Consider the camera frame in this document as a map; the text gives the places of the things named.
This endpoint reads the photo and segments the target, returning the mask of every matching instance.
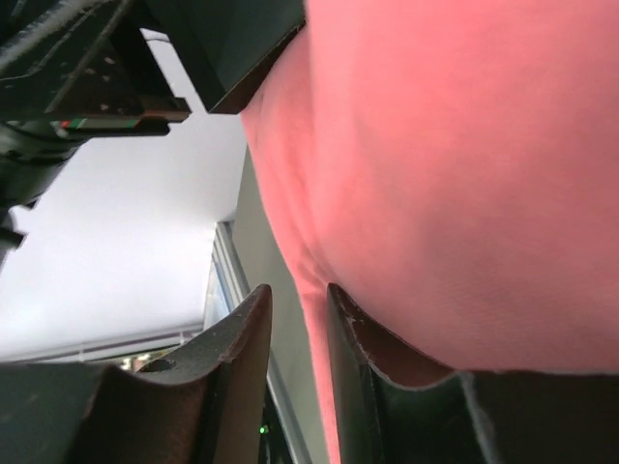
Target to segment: pink cloth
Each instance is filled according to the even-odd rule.
[[[325,290],[454,367],[619,368],[619,2],[309,0],[244,112],[338,462]]]

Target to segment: white surface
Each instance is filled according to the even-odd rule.
[[[151,43],[193,115],[163,138],[89,142],[0,275],[0,359],[202,322],[215,222],[236,207],[238,117],[207,116],[172,48]]]

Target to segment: white wall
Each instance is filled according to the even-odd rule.
[[[0,359],[201,324],[215,222],[236,207],[238,117],[207,116],[171,46],[151,43],[193,115],[163,138],[89,142],[0,275]]]

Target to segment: gray floor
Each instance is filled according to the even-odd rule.
[[[327,463],[324,431],[311,372],[308,333],[292,277],[283,263],[260,202],[253,165],[246,158],[233,241],[250,287],[273,287],[272,349],[306,441],[311,462]]]

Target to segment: metal frame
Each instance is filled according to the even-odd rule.
[[[221,277],[224,295],[226,299],[229,299],[228,306],[236,307],[250,293],[250,287],[241,267],[236,248],[232,243],[232,230],[228,222],[219,222],[217,225],[213,259]],[[267,387],[278,411],[281,429],[292,462],[294,464],[310,464],[310,453],[292,409],[273,351],[271,351],[269,358]]]

